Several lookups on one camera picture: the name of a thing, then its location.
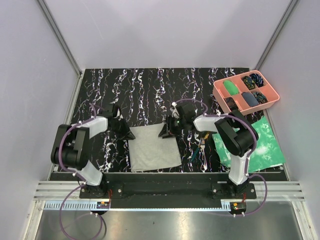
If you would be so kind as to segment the grey cloth napkin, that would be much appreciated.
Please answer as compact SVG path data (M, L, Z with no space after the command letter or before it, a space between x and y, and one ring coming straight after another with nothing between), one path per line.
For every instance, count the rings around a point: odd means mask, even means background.
M173 168L182 164L177 140L158 136L163 126L159 123L130 129L135 135L134 140L128 141L132 172Z

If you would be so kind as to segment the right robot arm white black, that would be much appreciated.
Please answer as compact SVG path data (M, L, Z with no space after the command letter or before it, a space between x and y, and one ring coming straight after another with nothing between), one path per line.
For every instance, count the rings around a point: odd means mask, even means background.
M257 146L259 135L242 113L233 108L222 115L196 114L189 103L172 104L171 114L166 116L160 138L176 137L183 130L218 133L226 149L230 152L231 165L228 174L228 195L239 198L245 192L244 183L249 178L250 155Z

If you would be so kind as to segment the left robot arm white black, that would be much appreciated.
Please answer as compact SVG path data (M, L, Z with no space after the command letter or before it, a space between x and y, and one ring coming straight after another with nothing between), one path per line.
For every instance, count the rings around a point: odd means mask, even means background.
M111 131L120 140L134 140L129 125L119 106L109 103L105 107L90 104L93 116L87 120L67 125L61 124L56 132L50 160L64 171L79 177L91 186L90 192L97 198L108 193L103 174L89 160L89 141L104 132Z

